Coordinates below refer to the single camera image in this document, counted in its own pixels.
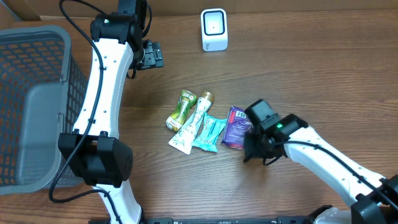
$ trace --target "green packet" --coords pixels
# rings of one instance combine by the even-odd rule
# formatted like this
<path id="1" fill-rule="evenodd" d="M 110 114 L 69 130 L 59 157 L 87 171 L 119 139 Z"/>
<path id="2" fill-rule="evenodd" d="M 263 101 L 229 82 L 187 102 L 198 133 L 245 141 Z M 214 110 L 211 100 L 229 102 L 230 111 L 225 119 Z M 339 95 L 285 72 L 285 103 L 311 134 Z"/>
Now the green packet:
<path id="1" fill-rule="evenodd" d="M 218 152 L 216 142 L 218 136 L 224 130 L 226 119 L 216 119 L 205 113 L 203 130 L 193 142 L 192 146 L 199 147 L 206 151 Z"/>
<path id="2" fill-rule="evenodd" d="M 176 109 L 166 120 L 166 126 L 173 131 L 179 131 L 196 101 L 195 94 L 188 90 L 182 90 Z"/>

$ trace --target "purple package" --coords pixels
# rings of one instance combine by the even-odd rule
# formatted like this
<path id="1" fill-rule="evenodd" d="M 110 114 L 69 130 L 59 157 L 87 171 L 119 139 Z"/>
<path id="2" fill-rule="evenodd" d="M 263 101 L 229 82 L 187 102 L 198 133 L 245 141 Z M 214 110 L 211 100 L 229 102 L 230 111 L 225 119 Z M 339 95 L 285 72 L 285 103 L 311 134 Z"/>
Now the purple package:
<path id="1" fill-rule="evenodd" d="M 244 134 L 251 128 L 252 124 L 244 110 L 232 106 L 221 143 L 235 149 L 243 149 Z"/>

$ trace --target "teal snack package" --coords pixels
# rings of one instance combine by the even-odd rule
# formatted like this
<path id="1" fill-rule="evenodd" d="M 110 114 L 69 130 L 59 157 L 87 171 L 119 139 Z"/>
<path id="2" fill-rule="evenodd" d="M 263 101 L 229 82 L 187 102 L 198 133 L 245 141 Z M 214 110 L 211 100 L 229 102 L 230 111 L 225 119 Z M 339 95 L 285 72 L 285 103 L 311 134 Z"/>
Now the teal snack package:
<path id="1" fill-rule="evenodd" d="M 192 142 L 192 146 L 199 147 L 206 151 L 217 152 L 216 142 L 218 136 L 224 130 L 226 119 L 216 119 L 207 113 L 203 120 L 203 130 Z"/>

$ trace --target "wooden table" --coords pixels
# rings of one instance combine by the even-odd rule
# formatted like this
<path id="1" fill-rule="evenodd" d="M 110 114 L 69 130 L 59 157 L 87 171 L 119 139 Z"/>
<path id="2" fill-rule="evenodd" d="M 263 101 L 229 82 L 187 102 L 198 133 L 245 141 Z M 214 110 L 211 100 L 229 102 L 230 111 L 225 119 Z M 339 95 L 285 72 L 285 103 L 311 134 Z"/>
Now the wooden table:
<path id="1" fill-rule="evenodd" d="M 90 46 L 66 21 L 85 74 Z M 89 32 L 89 20 L 77 24 Z M 306 215 L 323 204 L 346 208 L 339 196 L 290 159 L 270 167 L 242 163 L 243 152 L 218 144 L 219 153 L 170 147 L 165 120 L 182 89 L 210 91 L 209 114 L 266 99 L 282 116 L 295 113 L 332 145 L 386 177 L 398 160 L 398 10 L 282 12 L 228 16 L 229 47 L 201 49 L 200 17 L 155 17 L 148 38 L 159 41 L 165 67 L 126 80 L 120 138 L 134 152 L 130 182 L 148 217 L 264 218 Z M 58 189 L 67 197 L 90 189 Z M 86 223 L 106 218 L 98 195 L 54 204 L 48 190 L 0 199 L 1 223 Z"/>

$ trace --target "laundry basket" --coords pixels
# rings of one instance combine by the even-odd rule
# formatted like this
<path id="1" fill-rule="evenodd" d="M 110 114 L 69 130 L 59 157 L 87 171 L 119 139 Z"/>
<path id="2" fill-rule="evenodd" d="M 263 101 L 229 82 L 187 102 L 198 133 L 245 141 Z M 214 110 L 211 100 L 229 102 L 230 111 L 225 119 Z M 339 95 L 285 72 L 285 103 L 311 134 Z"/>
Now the laundry basket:
<path id="1" fill-rule="evenodd" d="M 59 134 L 72 132 L 86 87 L 61 27 L 0 31 L 0 195 L 50 187 L 65 162 Z M 68 168 L 57 187 L 81 181 Z"/>

